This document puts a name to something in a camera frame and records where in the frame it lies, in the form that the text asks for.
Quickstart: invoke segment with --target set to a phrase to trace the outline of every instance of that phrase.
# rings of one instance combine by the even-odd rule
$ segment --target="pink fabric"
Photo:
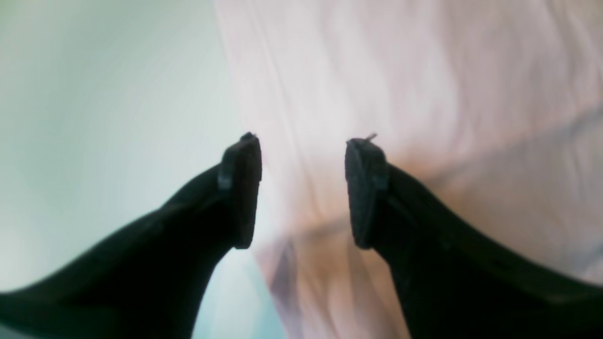
[[[216,0],[264,154],[252,246],[291,338],[407,337],[387,266],[355,248],[345,141],[486,235],[603,282],[599,1]]]

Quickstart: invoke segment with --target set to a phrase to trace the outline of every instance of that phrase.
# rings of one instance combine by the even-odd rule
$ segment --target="wrinkled fabric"
[[[373,132],[487,236],[603,283],[601,1],[215,3],[264,155],[252,249],[289,338],[408,337],[350,232],[345,141]]]

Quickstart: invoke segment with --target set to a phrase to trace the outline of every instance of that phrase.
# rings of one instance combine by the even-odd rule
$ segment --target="white bedsheet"
[[[408,337],[350,234],[345,141],[486,235],[603,283],[601,1],[216,0],[264,180],[252,246],[290,338]]]

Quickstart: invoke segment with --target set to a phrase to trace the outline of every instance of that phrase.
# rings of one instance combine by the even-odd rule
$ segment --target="white wall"
[[[209,1],[0,0],[0,291],[159,207],[243,132]]]

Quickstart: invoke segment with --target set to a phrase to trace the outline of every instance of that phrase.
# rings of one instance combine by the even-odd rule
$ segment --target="bed sheet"
[[[215,0],[264,180],[252,249],[289,338],[406,338],[353,245],[345,141],[484,234],[603,283],[603,3]]]

